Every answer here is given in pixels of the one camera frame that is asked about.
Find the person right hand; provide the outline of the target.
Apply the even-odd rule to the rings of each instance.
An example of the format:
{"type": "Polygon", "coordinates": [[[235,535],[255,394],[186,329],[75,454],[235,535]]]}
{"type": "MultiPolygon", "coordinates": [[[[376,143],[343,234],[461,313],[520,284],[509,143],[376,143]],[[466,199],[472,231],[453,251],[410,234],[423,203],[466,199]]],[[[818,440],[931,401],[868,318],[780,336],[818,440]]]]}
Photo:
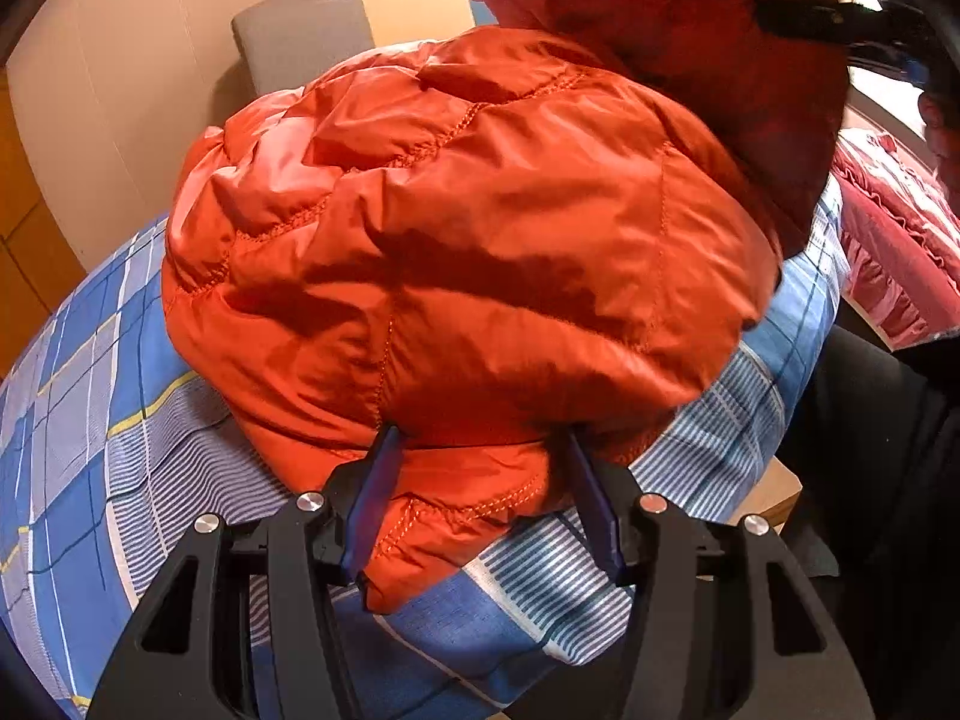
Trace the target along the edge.
{"type": "Polygon", "coordinates": [[[955,216],[960,215],[960,133],[947,121],[947,114],[934,94],[918,98],[918,110],[924,122],[924,140],[935,161],[935,177],[944,190],[955,216]]]}

